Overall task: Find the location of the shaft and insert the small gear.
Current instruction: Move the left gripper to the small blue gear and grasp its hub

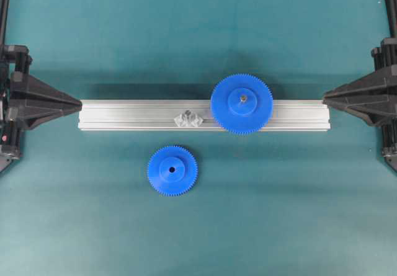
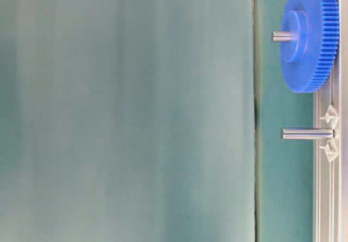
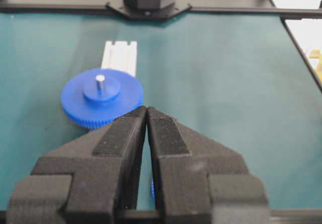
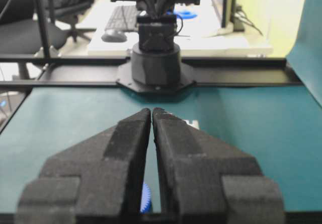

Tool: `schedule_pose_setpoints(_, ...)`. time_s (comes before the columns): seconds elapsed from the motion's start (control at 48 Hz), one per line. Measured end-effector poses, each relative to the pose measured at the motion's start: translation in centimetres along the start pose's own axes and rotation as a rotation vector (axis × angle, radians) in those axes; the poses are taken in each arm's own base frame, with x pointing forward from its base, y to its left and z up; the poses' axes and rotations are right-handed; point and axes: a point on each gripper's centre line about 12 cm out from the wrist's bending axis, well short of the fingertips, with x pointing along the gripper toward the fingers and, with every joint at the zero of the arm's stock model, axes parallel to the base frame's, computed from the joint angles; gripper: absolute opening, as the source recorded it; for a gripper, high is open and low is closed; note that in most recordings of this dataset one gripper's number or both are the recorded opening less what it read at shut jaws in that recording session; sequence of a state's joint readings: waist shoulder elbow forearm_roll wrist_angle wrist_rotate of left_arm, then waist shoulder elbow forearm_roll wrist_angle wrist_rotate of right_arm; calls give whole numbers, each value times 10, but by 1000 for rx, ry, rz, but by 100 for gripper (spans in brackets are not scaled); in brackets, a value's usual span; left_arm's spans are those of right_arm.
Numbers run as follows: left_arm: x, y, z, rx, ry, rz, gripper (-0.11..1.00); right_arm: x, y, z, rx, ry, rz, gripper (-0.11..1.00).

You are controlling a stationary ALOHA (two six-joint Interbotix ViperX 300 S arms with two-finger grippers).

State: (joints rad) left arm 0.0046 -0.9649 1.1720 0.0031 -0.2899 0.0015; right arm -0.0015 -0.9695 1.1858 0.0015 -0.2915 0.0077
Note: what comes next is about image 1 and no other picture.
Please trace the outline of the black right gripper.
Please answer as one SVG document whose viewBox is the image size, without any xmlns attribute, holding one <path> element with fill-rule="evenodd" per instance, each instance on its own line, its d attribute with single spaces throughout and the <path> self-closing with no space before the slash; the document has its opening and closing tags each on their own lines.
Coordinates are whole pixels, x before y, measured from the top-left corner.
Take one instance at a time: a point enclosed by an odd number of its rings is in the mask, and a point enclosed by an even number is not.
<svg viewBox="0 0 397 276">
<path fill-rule="evenodd" d="M 387 70 L 396 65 L 396 37 L 384 38 L 379 47 L 371 51 L 376 71 L 350 83 L 343 84 L 323 96 L 323 102 L 336 110 L 363 120 L 368 126 L 380 127 L 382 135 L 381 154 L 390 168 L 396 168 L 396 86 L 387 86 Z M 350 101 L 347 98 L 333 98 L 363 94 L 380 89 L 387 102 L 365 102 L 362 99 Z"/>
</svg>

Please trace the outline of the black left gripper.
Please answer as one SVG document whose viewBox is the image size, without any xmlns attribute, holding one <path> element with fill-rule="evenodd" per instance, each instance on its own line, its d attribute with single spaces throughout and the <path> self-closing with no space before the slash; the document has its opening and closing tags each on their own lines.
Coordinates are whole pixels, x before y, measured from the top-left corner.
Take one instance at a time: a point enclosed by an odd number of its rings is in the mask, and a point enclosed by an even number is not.
<svg viewBox="0 0 397 276">
<path fill-rule="evenodd" d="M 24 74 L 31 63 L 26 46 L 1 45 L 1 172 L 20 159 L 22 129 L 33 130 L 81 110 L 80 100 Z M 21 73 L 11 74 L 10 64 Z"/>
</svg>

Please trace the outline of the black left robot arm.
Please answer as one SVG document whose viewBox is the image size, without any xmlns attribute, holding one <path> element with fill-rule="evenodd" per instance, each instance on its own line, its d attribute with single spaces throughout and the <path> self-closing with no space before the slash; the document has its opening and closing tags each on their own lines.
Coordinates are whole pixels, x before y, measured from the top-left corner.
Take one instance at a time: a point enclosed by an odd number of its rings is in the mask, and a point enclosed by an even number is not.
<svg viewBox="0 0 397 276">
<path fill-rule="evenodd" d="M 9 0 L 1 0 L 1 171 L 20 159 L 23 132 L 81 111 L 82 102 L 30 75 L 23 45 L 6 45 Z"/>
</svg>

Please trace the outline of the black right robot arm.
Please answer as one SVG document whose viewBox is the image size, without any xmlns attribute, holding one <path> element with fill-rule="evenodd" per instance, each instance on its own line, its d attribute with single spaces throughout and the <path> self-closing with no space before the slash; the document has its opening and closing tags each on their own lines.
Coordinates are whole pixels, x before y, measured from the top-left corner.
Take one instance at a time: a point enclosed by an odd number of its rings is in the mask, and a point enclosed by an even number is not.
<svg viewBox="0 0 397 276">
<path fill-rule="evenodd" d="M 374 72 L 343 84 L 323 96 L 323 102 L 353 115 L 382 135 L 381 154 L 396 170 L 396 0 L 385 0 L 390 37 L 371 50 Z"/>
</svg>

